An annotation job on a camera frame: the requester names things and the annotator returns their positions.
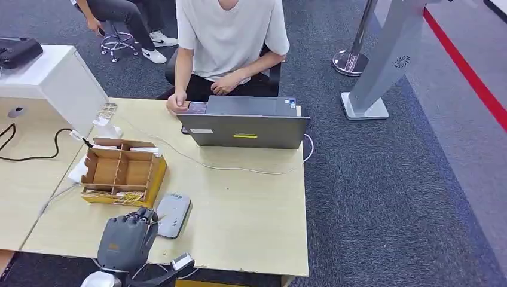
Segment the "black pants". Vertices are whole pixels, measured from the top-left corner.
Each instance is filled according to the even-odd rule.
[[[158,0],[87,0],[90,10],[100,21],[124,22],[134,39],[141,47],[155,50],[155,45],[144,26],[141,12],[136,4],[141,3],[146,9],[150,32],[162,30],[164,21]]]
[[[273,97],[273,93],[269,92],[268,76],[264,74],[257,74],[250,78],[250,81],[238,85],[230,96],[253,96],[253,97]],[[209,96],[213,95],[211,91],[212,81],[202,78],[198,75],[192,74],[187,87],[187,100],[190,102],[207,102]],[[175,91],[171,88],[162,96],[158,97],[159,100],[167,100]]]

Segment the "desk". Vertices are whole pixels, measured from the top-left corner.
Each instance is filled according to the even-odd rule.
[[[18,118],[8,118],[8,112],[17,106],[23,106],[26,113]],[[0,151],[0,155],[10,158],[53,155],[54,134],[69,127],[46,100],[0,97],[0,132],[11,123],[16,123],[16,136]],[[11,131],[0,139],[0,143],[8,139]],[[21,248],[42,204],[54,193],[83,145],[68,136],[68,132],[60,134],[58,143],[60,154],[52,160],[20,163],[0,160],[0,216],[13,219],[2,228],[0,249]]]
[[[180,236],[157,237],[149,262],[169,264],[189,252],[200,268],[308,276],[302,148],[203,148],[180,132],[181,124],[167,113],[163,101],[111,102],[118,104],[112,121],[123,129],[123,138],[151,141],[162,148],[168,170],[160,194],[185,194],[193,203]],[[273,172],[296,169],[285,175],[207,169],[131,128],[124,118],[207,164]],[[49,205],[23,251],[95,258],[108,218],[136,209],[90,204],[80,191],[75,188]]]

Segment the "red stripe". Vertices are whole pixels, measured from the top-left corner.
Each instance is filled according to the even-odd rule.
[[[449,37],[444,33],[442,28],[436,22],[435,18],[433,18],[431,13],[426,8],[424,9],[424,18],[458,69],[461,71],[463,76],[465,76],[470,86],[472,86],[472,89],[476,92],[477,96],[479,96],[479,99],[481,99],[486,108],[488,108],[491,114],[495,117],[496,121],[507,132],[507,111],[505,108],[503,108],[502,104],[493,96],[488,87],[486,87],[484,82],[474,72],[472,67],[459,53],[456,46],[454,46]]]

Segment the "laptop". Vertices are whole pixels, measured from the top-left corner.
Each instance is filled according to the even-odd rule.
[[[200,146],[298,149],[310,121],[298,111],[291,97],[210,96],[177,116]]]

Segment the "robot finger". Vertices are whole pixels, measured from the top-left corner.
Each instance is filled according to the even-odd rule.
[[[151,222],[151,218],[153,217],[153,214],[155,214],[155,212],[152,209],[148,209],[148,210],[146,210],[146,213],[144,214],[143,218],[145,218],[146,221],[148,223],[150,223]]]
[[[145,207],[141,207],[136,212],[136,215],[138,216],[138,218],[143,218],[145,213],[146,213],[146,208]]]
[[[126,221],[127,221],[127,217],[125,215],[118,216],[117,222],[126,222]]]
[[[138,223],[137,216],[131,216],[127,219],[127,224],[129,224],[129,225],[136,225],[137,223]]]

